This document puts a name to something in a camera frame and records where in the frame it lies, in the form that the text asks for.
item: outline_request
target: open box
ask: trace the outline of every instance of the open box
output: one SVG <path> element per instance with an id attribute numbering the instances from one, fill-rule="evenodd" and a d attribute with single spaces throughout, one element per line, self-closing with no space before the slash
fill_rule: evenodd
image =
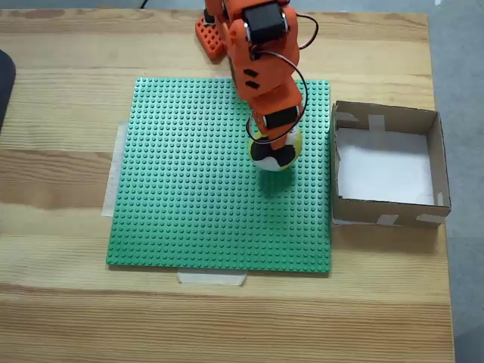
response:
<path id="1" fill-rule="evenodd" d="M 445 221 L 451 200 L 438 112 L 337 101 L 331 119 L 335 222 Z"/>

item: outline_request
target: black object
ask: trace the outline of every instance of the black object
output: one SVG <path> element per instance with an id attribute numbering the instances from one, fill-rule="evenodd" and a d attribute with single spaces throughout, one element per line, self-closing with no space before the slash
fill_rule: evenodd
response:
<path id="1" fill-rule="evenodd" d="M 203 17 L 205 18 L 205 24 L 215 24 L 215 17 L 210 15 L 207 9 L 203 11 Z"/>
<path id="2" fill-rule="evenodd" d="M 268 2 L 244 9 L 242 18 L 249 27 L 249 40 L 254 45 L 282 38 L 286 33 L 286 23 L 277 2 Z"/>
<path id="3" fill-rule="evenodd" d="M 245 85 L 247 85 L 251 88 L 254 88 L 254 89 L 257 89 L 258 87 L 260 87 L 260 84 L 257 83 L 257 82 L 254 82 L 254 81 L 247 81 L 247 82 L 245 82 Z"/>
<path id="4" fill-rule="evenodd" d="M 15 81 L 15 65 L 6 53 L 0 51 L 0 131 L 7 112 L 8 99 Z"/>
<path id="5" fill-rule="evenodd" d="M 279 126 L 289 125 L 294 123 L 297 118 L 297 107 L 289 107 L 278 112 L 265 115 L 268 129 L 275 129 Z"/>
<path id="6" fill-rule="evenodd" d="M 246 68 L 244 73 L 253 78 L 256 78 L 259 75 L 255 70 L 251 70 L 250 68 Z"/>
<path id="7" fill-rule="evenodd" d="M 268 138 L 260 138 L 260 141 L 268 141 Z M 266 157 L 274 157 L 280 167 L 291 164 L 296 157 L 296 150 L 293 145 L 284 145 L 280 149 L 272 150 L 270 144 L 256 144 L 250 147 L 250 156 L 254 161 L 264 160 Z"/>

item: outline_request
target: small ball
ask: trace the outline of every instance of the small ball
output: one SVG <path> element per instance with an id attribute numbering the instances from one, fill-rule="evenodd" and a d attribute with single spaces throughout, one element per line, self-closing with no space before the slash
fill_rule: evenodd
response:
<path id="1" fill-rule="evenodd" d="M 254 138 L 266 141 L 268 138 L 258 131 Z M 260 169 L 270 172 L 280 172 L 287 169 L 297 160 L 303 149 L 303 136 L 298 128 L 287 134 L 286 144 L 278 150 L 272 150 L 270 144 L 257 144 L 249 141 L 249 158 Z"/>

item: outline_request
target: cable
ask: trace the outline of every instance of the cable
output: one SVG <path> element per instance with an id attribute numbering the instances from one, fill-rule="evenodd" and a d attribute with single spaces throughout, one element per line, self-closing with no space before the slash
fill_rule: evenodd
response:
<path id="1" fill-rule="evenodd" d="M 288 60 L 285 56 L 283 56 L 282 54 L 276 53 L 274 51 L 258 51 L 258 50 L 256 50 L 256 52 L 253 54 L 253 56 L 256 56 L 258 54 L 271 55 L 272 57 L 279 58 L 279 59 L 283 60 L 284 62 L 286 62 L 287 64 L 289 64 L 299 74 L 299 77 L 301 77 L 302 83 L 304 84 L 304 90 L 306 91 L 306 99 L 304 100 L 304 107 L 302 108 L 299 116 L 296 118 L 296 122 L 293 124 L 293 126 L 289 130 L 287 130 L 284 134 L 278 136 L 274 140 L 259 141 L 259 140 L 257 140 L 256 138 L 253 137 L 252 132 L 250 131 L 250 122 L 252 121 L 252 113 L 250 114 L 249 119 L 247 120 L 247 123 L 245 125 L 245 129 L 247 131 L 247 134 L 249 135 L 250 138 L 252 138 L 252 140 L 256 144 L 267 145 L 267 144 L 272 144 L 273 142 L 276 142 L 277 140 L 281 140 L 284 136 L 289 134 L 289 132 L 293 131 L 293 129 L 297 126 L 297 124 L 302 119 L 302 117 L 303 117 L 303 115 L 306 111 L 306 107 L 308 106 L 309 91 L 308 91 L 308 85 L 307 85 L 306 80 L 304 79 L 304 76 L 301 73 L 301 71 L 299 71 L 297 66 L 293 62 Z"/>
<path id="2" fill-rule="evenodd" d="M 315 41 L 316 36 L 318 36 L 318 32 L 319 32 L 319 24 L 318 24 L 318 21 L 310 15 L 296 13 L 296 16 L 297 17 L 304 17 L 305 19 L 310 19 L 316 25 L 315 32 L 312 34 L 312 37 L 310 38 L 310 40 L 308 40 L 308 42 L 306 44 L 299 47 L 300 50 L 303 50 L 303 49 L 308 48 Z"/>

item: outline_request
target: tape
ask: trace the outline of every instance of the tape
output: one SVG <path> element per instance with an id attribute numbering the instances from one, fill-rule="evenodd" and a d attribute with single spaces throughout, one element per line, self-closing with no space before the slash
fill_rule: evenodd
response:
<path id="1" fill-rule="evenodd" d="M 385 115 L 368 115 L 368 128 L 370 132 L 385 131 Z"/>
<path id="2" fill-rule="evenodd" d="M 420 214 L 419 216 L 417 216 L 417 220 L 422 222 L 442 224 L 443 222 L 445 222 L 445 217 L 432 216 L 431 214 Z"/>
<path id="3" fill-rule="evenodd" d="M 179 268 L 176 274 L 180 284 L 240 286 L 247 277 L 245 270 L 217 270 L 211 268 Z"/>
<path id="4" fill-rule="evenodd" d="M 339 121 L 359 122 L 359 119 L 357 119 L 352 113 L 349 112 L 336 112 L 336 119 Z"/>
<path id="5" fill-rule="evenodd" d="M 398 214 L 382 214 L 377 221 L 378 225 L 394 225 L 399 217 Z"/>
<path id="6" fill-rule="evenodd" d="M 444 196 L 442 195 L 442 193 L 437 194 L 437 205 L 438 206 L 444 205 Z"/>
<path id="7" fill-rule="evenodd" d="M 107 179 L 106 194 L 104 195 L 104 204 L 101 215 L 112 217 L 114 214 L 114 205 L 116 204 L 116 195 L 118 194 L 119 174 L 123 165 L 124 145 L 128 135 L 128 121 L 120 123 L 114 142 L 113 158 L 109 169 L 109 178 Z"/>

